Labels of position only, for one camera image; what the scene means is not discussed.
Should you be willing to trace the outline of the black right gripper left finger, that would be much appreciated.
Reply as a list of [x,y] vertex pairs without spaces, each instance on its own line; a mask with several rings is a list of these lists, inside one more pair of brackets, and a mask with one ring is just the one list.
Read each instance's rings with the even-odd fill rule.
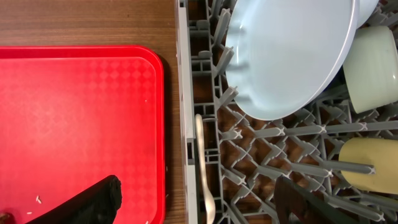
[[113,224],[121,204],[121,181],[109,175],[28,224]]

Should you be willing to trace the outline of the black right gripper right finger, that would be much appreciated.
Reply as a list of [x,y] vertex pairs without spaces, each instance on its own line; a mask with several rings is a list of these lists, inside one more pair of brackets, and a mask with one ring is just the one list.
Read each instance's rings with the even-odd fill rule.
[[280,176],[276,180],[274,202],[280,223],[289,223],[293,213],[302,223],[358,224],[358,222],[320,200],[311,192]]

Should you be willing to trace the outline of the white plastic spoon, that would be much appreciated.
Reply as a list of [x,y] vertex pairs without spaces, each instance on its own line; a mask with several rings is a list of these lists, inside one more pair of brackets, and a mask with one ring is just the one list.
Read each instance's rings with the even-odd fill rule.
[[198,160],[199,160],[200,175],[201,175],[201,186],[202,186],[202,192],[203,192],[205,210],[206,210],[206,223],[213,224],[216,215],[216,207],[215,207],[214,198],[209,190],[207,182],[203,119],[200,114],[195,115],[195,127],[196,127],[197,148],[199,156]]

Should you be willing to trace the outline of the light blue plate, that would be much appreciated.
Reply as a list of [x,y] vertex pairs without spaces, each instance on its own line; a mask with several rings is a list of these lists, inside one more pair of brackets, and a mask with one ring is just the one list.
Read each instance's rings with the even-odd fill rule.
[[307,105],[341,68],[358,15],[357,0],[238,0],[226,36],[236,104],[264,121]]

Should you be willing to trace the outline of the light blue bowl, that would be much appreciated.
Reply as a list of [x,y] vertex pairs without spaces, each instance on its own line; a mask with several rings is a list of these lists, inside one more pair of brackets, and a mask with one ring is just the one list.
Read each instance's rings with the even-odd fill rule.
[[379,0],[359,0],[359,14],[357,28],[359,29],[373,14]]

